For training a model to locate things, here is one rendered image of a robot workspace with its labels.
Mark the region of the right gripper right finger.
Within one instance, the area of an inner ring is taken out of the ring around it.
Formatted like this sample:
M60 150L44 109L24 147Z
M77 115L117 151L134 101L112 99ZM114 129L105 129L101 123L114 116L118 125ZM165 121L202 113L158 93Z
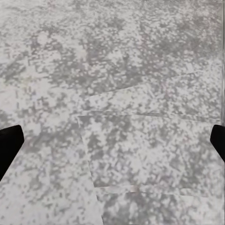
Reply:
M214 125L211 136L210 142L221 156L221 158L225 162L225 127L221 125Z

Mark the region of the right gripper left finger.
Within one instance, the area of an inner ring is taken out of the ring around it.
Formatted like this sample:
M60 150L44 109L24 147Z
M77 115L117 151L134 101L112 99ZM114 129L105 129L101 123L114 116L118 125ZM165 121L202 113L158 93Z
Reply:
M0 181L24 144L20 125L0 130Z

